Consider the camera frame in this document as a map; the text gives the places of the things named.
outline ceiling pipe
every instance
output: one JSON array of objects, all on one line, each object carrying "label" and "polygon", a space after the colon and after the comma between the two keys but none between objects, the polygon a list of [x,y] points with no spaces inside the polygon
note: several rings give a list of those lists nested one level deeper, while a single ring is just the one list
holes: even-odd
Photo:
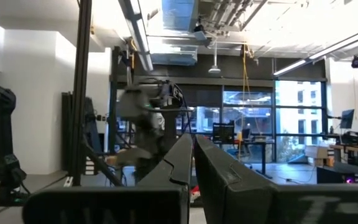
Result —
[{"label": "ceiling pipe", "polygon": [[215,3],[214,9],[212,10],[211,16],[209,17],[209,21],[215,21],[216,16],[218,15],[218,11],[221,8],[221,5],[224,0],[218,0],[217,3]]},{"label": "ceiling pipe", "polygon": [[220,28],[220,23],[222,22],[224,15],[226,15],[227,9],[231,5],[231,3],[232,3],[231,0],[228,0],[227,2],[221,4],[221,7],[219,8],[218,16],[217,16],[218,18],[216,19],[216,22],[215,22],[215,29]]},{"label": "ceiling pipe", "polygon": [[231,20],[229,25],[234,26],[234,24],[236,24],[236,22],[240,19],[241,15],[245,13],[247,7],[251,6],[252,4],[253,4],[253,0],[244,0],[244,2],[242,3],[242,8],[237,11],[236,16],[234,17],[233,20]]},{"label": "ceiling pipe", "polygon": [[234,15],[236,15],[236,12],[238,12],[238,11],[240,10],[240,7],[241,7],[241,5],[242,5],[242,2],[243,2],[243,1],[238,1],[238,2],[234,5],[233,9],[231,10],[231,12],[229,13],[229,15],[228,15],[228,17],[227,17],[227,19],[226,19],[225,25],[229,25],[229,24],[230,24],[230,22],[231,22],[232,19],[234,18]]},{"label": "ceiling pipe", "polygon": [[257,8],[252,12],[252,14],[248,17],[248,19],[243,23],[243,25],[240,28],[240,31],[243,31],[248,24],[251,22],[251,20],[254,19],[254,17],[256,16],[256,14],[258,14],[258,12],[262,9],[262,7],[268,2],[269,0],[262,0],[259,5],[257,6]]}]

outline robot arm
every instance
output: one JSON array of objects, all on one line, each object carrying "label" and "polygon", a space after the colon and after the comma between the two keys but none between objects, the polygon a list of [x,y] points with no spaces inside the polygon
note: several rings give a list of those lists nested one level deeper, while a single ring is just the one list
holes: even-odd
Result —
[{"label": "robot arm", "polygon": [[15,107],[15,94],[0,86],[0,207],[21,206],[26,198],[15,191],[27,176],[13,154],[11,114]]}]

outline ceiling light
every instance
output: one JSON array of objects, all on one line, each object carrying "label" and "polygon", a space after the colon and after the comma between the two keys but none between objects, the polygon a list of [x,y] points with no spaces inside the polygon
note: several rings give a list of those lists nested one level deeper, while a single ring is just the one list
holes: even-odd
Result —
[{"label": "ceiling light", "polygon": [[290,71],[292,71],[294,69],[302,67],[302,66],[304,66],[304,65],[306,65],[308,63],[316,62],[319,59],[323,58],[324,56],[329,56],[330,53],[333,53],[333,52],[335,52],[337,50],[341,50],[341,49],[343,49],[343,48],[345,48],[345,47],[347,47],[349,45],[352,45],[352,44],[354,44],[356,42],[358,42],[358,33],[353,35],[353,36],[351,36],[351,37],[349,37],[349,38],[346,38],[346,39],[344,39],[344,40],[342,40],[342,41],[340,41],[340,42],[338,42],[338,43],[336,43],[336,44],[334,44],[334,45],[332,45],[332,46],[330,46],[330,47],[328,47],[328,48],[326,48],[326,49],[324,49],[324,50],[322,50],[322,51],[320,51],[318,53],[315,53],[314,55],[312,55],[310,57],[307,57],[305,59],[299,60],[299,61],[297,61],[297,62],[295,62],[295,63],[293,63],[293,64],[291,64],[291,65],[289,65],[289,66],[287,66],[287,67],[275,72],[275,73],[273,73],[273,75],[278,77],[278,76],[283,75],[283,74],[285,74],[287,72],[290,72]]},{"label": "ceiling light", "polygon": [[303,66],[304,64],[306,64],[306,60],[297,61],[297,62],[293,63],[292,65],[289,65],[289,66],[275,72],[273,75],[277,76],[277,75],[284,74],[286,72],[289,72],[290,70],[299,68],[299,67]]}]

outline cable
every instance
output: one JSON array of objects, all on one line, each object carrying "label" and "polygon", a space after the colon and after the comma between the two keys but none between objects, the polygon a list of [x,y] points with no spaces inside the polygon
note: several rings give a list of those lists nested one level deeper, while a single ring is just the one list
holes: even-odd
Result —
[{"label": "cable", "polygon": [[[248,74],[247,74],[247,65],[246,65],[246,48],[247,48],[247,44],[244,44],[244,56],[242,58],[242,63],[243,63],[243,81],[242,81],[242,100],[243,100],[243,103],[245,101],[245,85],[247,85],[247,91],[248,91],[248,98],[251,99],[251,93],[250,93],[250,86],[249,86],[249,81],[248,81]],[[262,135],[262,132],[260,131],[259,129],[259,125],[258,125],[258,121],[256,119],[256,117],[254,117],[255,119],[255,125],[256,125],[256,129],[258,130],[259,132],[259,135],[261,136]],[[243,127],[244,125],[244,122],[242,121],[241,122],[241,130],[244,128]]]},{"label": "cable", "polygon": [[[182,95],[182,97],[183,97],[183,104],[185,105],[185,108],[188,110],[185,95],[183,94],[181,88],[180,88],[176,83],[175,83],[174,85],[175,85],[175,87],[178,89],[179,93]],[[189,133],[192,134],[192,133],[191,133],[190,111],[189,111],[189,110],[186,112],[186,115],[187,115],[187,124],[186,124],[186,125],[189,126]]]},{"label": "cable", "polygon": [[353,97],[354,97],[354,119],[357,120],[357,113],[356,113],[356,107],[357,107],[357,96],[356,96],[356,78],[353,74]]},{"label": "cable", "polygon": [[30,190],[28,190],[28,188],[25,187],[25,185],[24,185],[23,182],[20,183],[20,186],[22,186],[22,188],[25,190],[25,192],[26,192],[27,194],[31,195]]}]

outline black metal pole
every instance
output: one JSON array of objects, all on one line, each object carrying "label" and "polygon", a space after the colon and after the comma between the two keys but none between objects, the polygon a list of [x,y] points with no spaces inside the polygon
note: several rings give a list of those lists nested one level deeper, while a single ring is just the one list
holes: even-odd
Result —
[{"label": "black metal pole", "polygon": [[118,57],[119,47],[114,47],[111,52],[111,75],[110,75],[110,102],[109,102],[109,144],[108,149],[111,154],[115,154],[117,134],[117,83],[118,83]]},{"label": "black metal pole", "polygon": [[88,71],[88,52],[90,44],[92,0],[80,1],[80,15],[78,19],[77,48],[74,73],[73,118],[71,145],[73,147],[73,186],[81,185],[81,173],[85,153],[82,148],[84,104],[86,94],[86,75]]}]

